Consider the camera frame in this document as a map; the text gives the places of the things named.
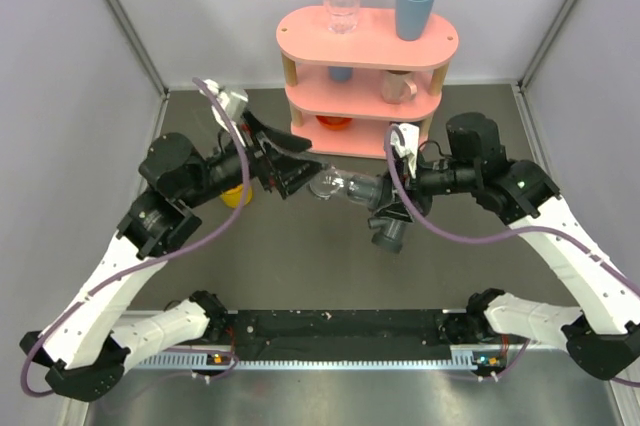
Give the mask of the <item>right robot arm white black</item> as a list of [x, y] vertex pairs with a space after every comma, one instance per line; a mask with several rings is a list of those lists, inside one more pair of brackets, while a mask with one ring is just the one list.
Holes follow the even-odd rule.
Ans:
[[[391, 192], [410, 219], [460, 244], [487, 245], [521, 237], [576, 301], [574, 307], [521, 299], [491, 288], [473, 295], [466, 326], [476, 340], [496, 335], [566, 352], [590, 376], [628, 387], [621, 373], [639, 359], [639, 287], [627, 278], [572, 213], [559, 186], [537, 163], [512, 160], [495, 121], [478, 112], [446, 123], [450, 152], [438, 161], [421, 156], [418, 127], [392, 124], [384, 137]], [[431, 223], [423, 202], [468, 194], [504, 224], [500, 233], [469, 237]]]

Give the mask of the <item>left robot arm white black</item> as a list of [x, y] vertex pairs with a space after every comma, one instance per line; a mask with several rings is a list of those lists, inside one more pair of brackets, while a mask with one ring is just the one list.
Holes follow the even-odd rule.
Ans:
[[46, 329], [26, 333], [25, 364], [45, 367], [49, 393], [93, 402], [133, 367], [183, 342], [220, 340], [226, 308], [206, 291], [129, 326], [117, 324], [146, 282], [169, 259], [193, 249], [201, 225], [194, 208], [258, 179], [288, 198], [323, 170], [311, 140], [242, 114], [238, 140], [203, 157], [183, 134], [152, 142], [140, 175], [147, 187], [131, 204], [98, 266], [65, 311]]

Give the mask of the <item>grey pvc tee fitting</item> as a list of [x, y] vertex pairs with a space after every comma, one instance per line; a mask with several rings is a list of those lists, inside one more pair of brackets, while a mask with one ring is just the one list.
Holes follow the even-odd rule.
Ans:
[[404, 233], [407, 223], [390, 219], [372, 217], [368, 220], [368, 227], [374, 232], [371, 242], [393, 254], [399, 254], [403, 247]]

